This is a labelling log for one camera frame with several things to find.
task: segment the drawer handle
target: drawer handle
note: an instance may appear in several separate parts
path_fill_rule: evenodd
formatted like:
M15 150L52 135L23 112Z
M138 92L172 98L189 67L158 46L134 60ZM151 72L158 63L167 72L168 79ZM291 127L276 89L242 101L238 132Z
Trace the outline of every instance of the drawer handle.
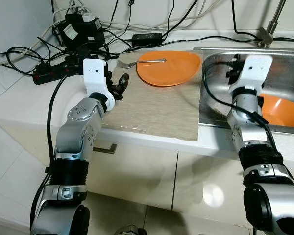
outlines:
M109 153L109 154L115 154L117 150L117 144L113 143L110 147L110 149L105 149L105 148L93 148L93 151L95 152L100 152L100 153Z

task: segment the fork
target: fork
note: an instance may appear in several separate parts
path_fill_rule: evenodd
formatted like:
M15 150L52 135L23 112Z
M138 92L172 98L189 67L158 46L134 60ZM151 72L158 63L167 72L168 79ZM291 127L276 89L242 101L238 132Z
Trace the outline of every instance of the fork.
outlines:
M128 63L128 64L118 60L118 66L121 68L129 69L133 67L134 65L136 65L137 63L149 63L149 62L166 62L166 59L163 58L163 59L156 59L156 60L141 60L141 61L136 61L136 62Z

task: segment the stainless steel sink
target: stainless steel sink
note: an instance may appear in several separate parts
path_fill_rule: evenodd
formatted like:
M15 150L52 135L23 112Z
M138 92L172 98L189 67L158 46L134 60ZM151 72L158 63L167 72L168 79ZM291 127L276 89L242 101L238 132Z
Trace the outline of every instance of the stainless steel sink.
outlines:
M273 63L265 81L263 93L277 96L294 102L294 49L258 49L240 47L195 47L204 54L202 69L211 63L230 61L235 54L245 59L249 54L269 54ZM217 65L207 73L207 83L211 92L223 101L231 103L232 97L228 94L228 78L225 77L228 66ZM199 101L199 124L229 128L226 115L229 108L215 102L202 86ZM294 127L270 126L274 132L293 133Z

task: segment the placemat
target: placemat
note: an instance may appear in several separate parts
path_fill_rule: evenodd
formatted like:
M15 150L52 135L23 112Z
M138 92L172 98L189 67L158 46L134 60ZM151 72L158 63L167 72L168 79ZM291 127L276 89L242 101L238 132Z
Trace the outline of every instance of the placemat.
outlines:
M119 59L137 61L147 51L121 54ZM202 58L202 53L191 51ZM197 141L201 68L190 81L172 87L154 87L141 80L136 66L116 66L112 80L117 84L124 73L129 74L123 100L107 112L103 127L148 135Z

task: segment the countertop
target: countertop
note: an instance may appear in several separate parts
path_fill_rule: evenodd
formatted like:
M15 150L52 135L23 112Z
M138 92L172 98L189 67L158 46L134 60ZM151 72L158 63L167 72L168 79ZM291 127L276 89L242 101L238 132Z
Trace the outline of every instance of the countertop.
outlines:
M168 41L185 38L198 38L211 35L208 31L176 31L168 37ZM200 42L183 42L169 44L150 50L192 50L194 47L255 47L253 43L236 43L220 39L209 39ZM274 42L272 48L294 48L294 43ZM111 52L126 49L122 43L114 43ZM109 71L113 71L117 60L108 62ZM10 89L0 96L0 125L8 131L8 127L33 130L45 129L49 100L58 81L36 86L31 77L22 77ZM82 76L69 77L62 85L54 102L52 112L52 131L56 133L65 122L67 112L86 96ZM294 135L274 133L278 150L282 153L287 166L294 168ZM152 146L197 153L200 155L237 159L237 153L230 138L230 130L198 126L198 141L182 141L174 138L151 136L129 131L117 131L103 128L98 139Z

